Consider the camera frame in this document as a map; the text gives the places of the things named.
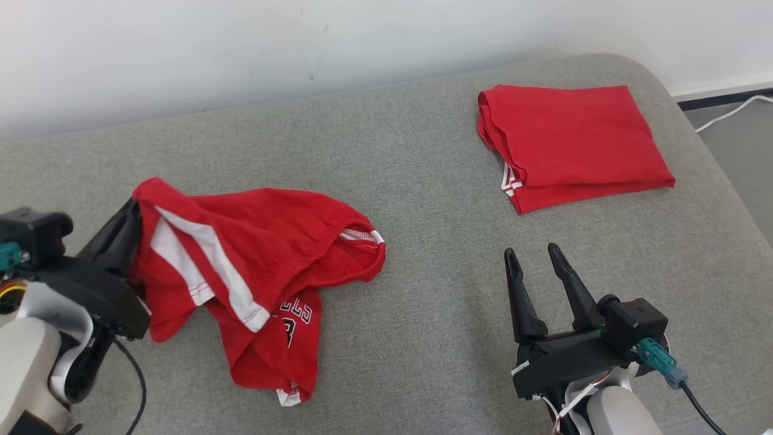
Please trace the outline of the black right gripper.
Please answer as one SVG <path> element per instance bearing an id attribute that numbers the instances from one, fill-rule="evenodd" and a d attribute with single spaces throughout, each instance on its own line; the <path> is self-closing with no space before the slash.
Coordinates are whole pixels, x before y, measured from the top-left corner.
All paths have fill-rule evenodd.
<path id="1" fill-rule="evenodd" d="M 518 344 L 517 363 L 529 363 L 512 375 L 520 399 L 565 388 L 572 382 L 632 362 L 631 347 L 621 352 L 602 336 L 603 330 L 599 327 L 605 320 L 597 310 L 597 302 L 558 244 L 549 244 L 548 254 L 568 297 L 574 330 L 550 336 L 525 288 L 524 270 L 514 249 L 504 251 L 513 335 Z"/>

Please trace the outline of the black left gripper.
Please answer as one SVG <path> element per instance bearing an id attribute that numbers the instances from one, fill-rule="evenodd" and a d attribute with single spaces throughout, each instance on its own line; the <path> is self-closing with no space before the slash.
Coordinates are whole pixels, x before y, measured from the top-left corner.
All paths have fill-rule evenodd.
<path id="1" fill-rule="evenodd" d="M 143 236 L 138 201 L 130 199 L 86 243 L 77 258 L 64 256 L 27 272 L 33 282 L 47 284 L 96 315 L 116 335 L 141 340 L 151 314 L 126 282 Z"/>

